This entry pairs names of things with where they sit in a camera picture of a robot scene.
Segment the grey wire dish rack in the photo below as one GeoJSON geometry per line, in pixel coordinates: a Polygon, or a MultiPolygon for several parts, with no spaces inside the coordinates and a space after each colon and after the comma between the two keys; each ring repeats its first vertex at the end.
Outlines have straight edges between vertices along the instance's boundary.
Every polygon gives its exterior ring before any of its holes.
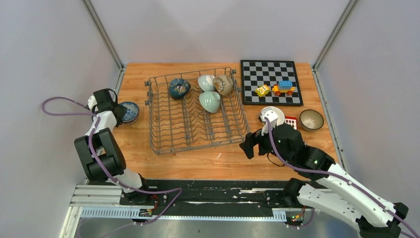
{"type": "Polygon", "coordinates": [[[250,129],[236,78],[235,69],[219,67],[154,76],[145,81],[151,149],[163,155],[243,142],[250,129]],[[233,80],[232,91],[221,97],[215,113],[206,111],[199,101],[203,91],[198,78],[205,74],[227,75],[233,80]],[[184,79],[191,85],[180,99],[170,96],[170,83],[174,79],[184,79]]]}

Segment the blue floral white bowl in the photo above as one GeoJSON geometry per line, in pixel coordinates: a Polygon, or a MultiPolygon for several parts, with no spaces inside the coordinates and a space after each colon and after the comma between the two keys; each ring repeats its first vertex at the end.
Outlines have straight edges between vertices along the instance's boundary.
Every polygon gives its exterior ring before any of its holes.
{"type": "Polygon", "coordinates": [[[136,103],[130,102],[130,101],[121,102],[120,105],[124,106],[127,109],[122,119],[122,123],[123,124],[135,123],[138,119],[139,112],[140,112],[139,106],[136,103]]]}

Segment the yellow toy block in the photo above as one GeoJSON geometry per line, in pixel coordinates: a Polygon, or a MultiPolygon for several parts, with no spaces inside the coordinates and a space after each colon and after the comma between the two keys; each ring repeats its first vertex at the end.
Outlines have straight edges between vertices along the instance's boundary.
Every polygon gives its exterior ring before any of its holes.
{"type": "Polygon", "coordinates": [[[267,95],[270,92],[270,87],[267,86],[266,84],[258,87],[255,89],[255,93],[259,96],[259,97],[264,97],[265,95],[267,95]]]}

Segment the dark teal glazed bowl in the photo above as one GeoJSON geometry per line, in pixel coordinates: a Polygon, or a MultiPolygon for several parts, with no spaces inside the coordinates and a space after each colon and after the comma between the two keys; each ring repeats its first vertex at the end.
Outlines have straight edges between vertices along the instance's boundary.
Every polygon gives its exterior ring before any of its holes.
{"type": "Polygon", "coordinates": [[[191,88],[191,84],[183,78],[175,78],[169,83],[169,95],[173,99],[183,98],[191,88]]]}

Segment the red white toy block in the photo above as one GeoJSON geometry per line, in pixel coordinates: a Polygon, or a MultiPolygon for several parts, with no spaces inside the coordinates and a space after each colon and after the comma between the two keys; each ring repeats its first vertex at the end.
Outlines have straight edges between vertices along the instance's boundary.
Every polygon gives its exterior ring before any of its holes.
{"type": "Polygon", "coordinates": [[[284,123],[292,126],[295,130],[298,129],[298,122],[297,122],[297,118],[296,117],[286,116],[284,123]]]}

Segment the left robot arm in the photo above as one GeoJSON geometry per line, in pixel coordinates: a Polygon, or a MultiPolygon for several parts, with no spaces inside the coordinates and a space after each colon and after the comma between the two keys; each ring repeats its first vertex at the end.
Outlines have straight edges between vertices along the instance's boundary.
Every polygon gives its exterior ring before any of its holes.
{"type": "Polygon", "coordinates": [[[145,179],[126,166],[126,161],[114,136],[113,129],[123,123],[127,108],[112,96],[112,89],[102,89],[88,99],[92,125],[85,135],[74,140],[74,146],[87,178],[109,182],[122,188],[140,205],[148,204],[152,192],[145,179]]]}

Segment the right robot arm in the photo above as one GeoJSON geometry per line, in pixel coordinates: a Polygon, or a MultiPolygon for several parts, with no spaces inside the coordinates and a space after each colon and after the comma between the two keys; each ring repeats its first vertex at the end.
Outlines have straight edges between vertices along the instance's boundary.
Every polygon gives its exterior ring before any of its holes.
{"type": "Polygon", "coordinates": [[[299,175],[334,192],[327,194],[292,178],[283,192],[287,206],[300,204],[320,210],[351,226],[363,238],[398,238],[402,234],[399,225],[408,213],[405,204],[389,202],[368,190],[327,153],[307,145],[292,126],[281,124],[268,132],[248,133],[239,146],[251,159],[256,145],[260,156],[273,154],[299,175]]]}

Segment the pale green bowl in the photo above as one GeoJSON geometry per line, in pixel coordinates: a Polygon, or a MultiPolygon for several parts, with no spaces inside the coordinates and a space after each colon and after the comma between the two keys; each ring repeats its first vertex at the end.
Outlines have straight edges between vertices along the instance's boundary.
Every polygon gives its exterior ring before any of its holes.
{"type": "Polygon", "coordinates": [[[216,113],[220,107],[221,96],[217,92],[203,92],[199,95],[201,106],[209,113],[216,113]]]}
{"type": "Polygon", "coordinates": [[[213,83],[213,80],[215,79],[214,75],[205,74],[198,77],[198,84],[202,91],[215,91],[215,85],[213,83]]]}

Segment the beige speckled bowl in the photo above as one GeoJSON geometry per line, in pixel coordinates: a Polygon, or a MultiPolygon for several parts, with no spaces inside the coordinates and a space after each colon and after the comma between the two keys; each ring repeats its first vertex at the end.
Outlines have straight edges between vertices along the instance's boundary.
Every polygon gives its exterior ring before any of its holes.
{"type": "Polygon", "coordinates": [[[223,97],[228,96],[233,89],[233,81],[228,75],[217,75],[213,79],[216,91],[223,97]]]}

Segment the orange blue toy car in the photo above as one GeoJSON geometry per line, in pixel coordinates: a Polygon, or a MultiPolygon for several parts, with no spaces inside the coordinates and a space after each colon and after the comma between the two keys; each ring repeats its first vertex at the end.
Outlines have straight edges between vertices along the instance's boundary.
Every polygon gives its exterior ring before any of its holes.
{"type": "Polygon", "coordinates": [[[281,94],[292,95],[295,87],[292,81],[278,81],[271,90],[276,96],[280,96],[281,94]]]}

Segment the black white checkerboard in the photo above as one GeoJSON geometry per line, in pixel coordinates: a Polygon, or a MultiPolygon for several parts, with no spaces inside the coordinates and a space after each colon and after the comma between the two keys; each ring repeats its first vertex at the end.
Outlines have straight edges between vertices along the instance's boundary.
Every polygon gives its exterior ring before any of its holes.
{"type": "Polygon", "coordinates": [[[244,105],[303,106],[303,98],[294,61],[243,59],[241,65],[242,102],[244,105]],[[272,87],[278,81],[292,81],[295,90],[292,95],[276,96],[272,87]],[[259,97],[255,89],[266,84],[270,92],[259,97]]]}

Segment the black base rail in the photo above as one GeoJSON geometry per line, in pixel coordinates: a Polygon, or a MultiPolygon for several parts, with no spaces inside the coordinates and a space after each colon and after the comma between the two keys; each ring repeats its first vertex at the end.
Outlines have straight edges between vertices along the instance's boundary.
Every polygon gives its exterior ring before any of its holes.
{"type": "Polygon", "coordinates": [[[310,182],[309,190],[284,180],[150,179],[151,194],[134,197],[119,186],[91,182],[76,186],[70,201],[83,218],[160,220],[304,222],[311,211],[336,218],[359,217],[333,191],[310,182]]]}

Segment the black striped bowl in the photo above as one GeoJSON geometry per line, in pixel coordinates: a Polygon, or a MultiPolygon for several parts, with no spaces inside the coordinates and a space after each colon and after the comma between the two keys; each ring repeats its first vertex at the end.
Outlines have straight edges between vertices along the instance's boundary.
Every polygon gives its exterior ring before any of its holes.
{"type": "Polygon", "coordinates": [[[324,126],[325,120],[320,112],[313,109],[306,109],[300,113],[299,123],[306,131],[316,131],[324,126]]]}

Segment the cream beige bowl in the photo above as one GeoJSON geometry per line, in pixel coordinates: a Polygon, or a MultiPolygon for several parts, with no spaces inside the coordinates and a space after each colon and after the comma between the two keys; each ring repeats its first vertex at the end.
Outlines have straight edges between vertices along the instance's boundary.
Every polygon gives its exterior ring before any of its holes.
{"type": "Polygon", "coordinates": [[[277,115],[276,122],[274,122],[273,120],[270,121],[271,126],[278,126],[285,123],[285,115],[283,111],[279,109],[278,107],[274,107],[274,106],[267,106],[261,110],[261,113],[259,115],[259,120],[262,123],[265,123],[266,112],[268,111],[273,111],[277,115]]]}

